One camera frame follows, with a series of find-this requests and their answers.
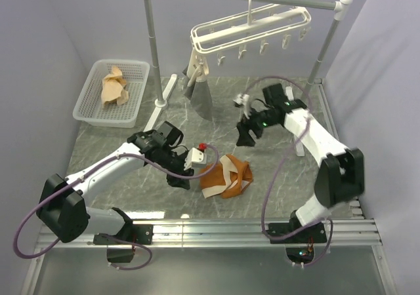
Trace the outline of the orange underwear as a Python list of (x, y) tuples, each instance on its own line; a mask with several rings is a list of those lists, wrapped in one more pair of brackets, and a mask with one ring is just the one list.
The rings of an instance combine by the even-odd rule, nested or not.
[(249, 162), (241, 161), (232, 154), (222, 156), (215, 168), (199, 179), (201, 192), (205, 198), (220, 195), (229, 199), (241, 195), (250, 183), (253, 173)]

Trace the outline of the white clip hanger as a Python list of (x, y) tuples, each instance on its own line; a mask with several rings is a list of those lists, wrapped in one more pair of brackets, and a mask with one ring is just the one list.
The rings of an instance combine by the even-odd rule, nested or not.
[(287, 48), (292, 31), (305, 34), (310, 28), (312, 17), (304, 7), (288, 7), (281, 4), (267, 4), (252, 7), (248, 0), (246, 11), (204, 22), (190, 31), (192, 49), (205, 57), (217, 55), (217, 64), (222, 65), (224, 51), (238, 49), (238, 58), (247, 52), (247, 45), (259, 43), (259, 53), (263, 54), (268, 39), (277, 35), (283, 37), (282, 47)]

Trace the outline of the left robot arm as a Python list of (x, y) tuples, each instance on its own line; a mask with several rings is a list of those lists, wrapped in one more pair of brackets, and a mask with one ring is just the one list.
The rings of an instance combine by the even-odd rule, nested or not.
[(186, 168), (187, 151), (177, 153), (184, 135), (165, 121), (157, 129), (137, 132), (109, 156), (85, 170), (65, 178), (52, 175), (45, 182), (37, 217), (63, 243), (83, 233), (109, 235), (116, 243), (138, 238), (132, 219), (119, 208), (89, 208), (97, 195), (124, 175), (155, 163), (167, 171), (167, 184), (190, 189), (194, 171)]

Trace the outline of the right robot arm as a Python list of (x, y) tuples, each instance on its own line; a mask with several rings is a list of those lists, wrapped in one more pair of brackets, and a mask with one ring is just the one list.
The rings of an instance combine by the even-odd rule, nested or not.
[(351, 201), (364, 193), (364, 155), (350, 149), (334, 138), (315, 118), (300, 99), (290, 99), (281, 84), (263, 88), (265, 109), (257, 111), (250, 97), (240, 93), (234, 98), (242, 116), (236, 128), (237, 146), (253, 147), (267, 127), (280, 125), (292, 133), (296, 141), (309, 151), (318, 165), (314, 193), (307, 202), (291, 213), (283, 235), (273, 241), (292, 238), (301, 243), (312, 235), (312, 227), (330, 216), (336, 206)]

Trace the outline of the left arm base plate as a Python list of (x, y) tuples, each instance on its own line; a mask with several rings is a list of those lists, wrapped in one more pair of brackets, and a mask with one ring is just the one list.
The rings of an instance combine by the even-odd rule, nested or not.
[(154, 234), (154, 226), (152, 224), (134, 224), (124, 226), (117, 234), (107, 235), (98, 234), (94, 236), (94, 245), (120, 245), (119, 241), (123, 241), (125, 245), (133, 243), (140, 245), (150, 245)]

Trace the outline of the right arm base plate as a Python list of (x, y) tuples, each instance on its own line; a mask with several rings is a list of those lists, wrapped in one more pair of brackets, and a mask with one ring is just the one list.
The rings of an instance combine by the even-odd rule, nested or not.
[(310, 227), (304, 227), (295, 234), (289, 223), (269, 223), (267, 233), (271, 244), (306, 244), (326, 243), (327, 235), (323, 223), (317, 223)]

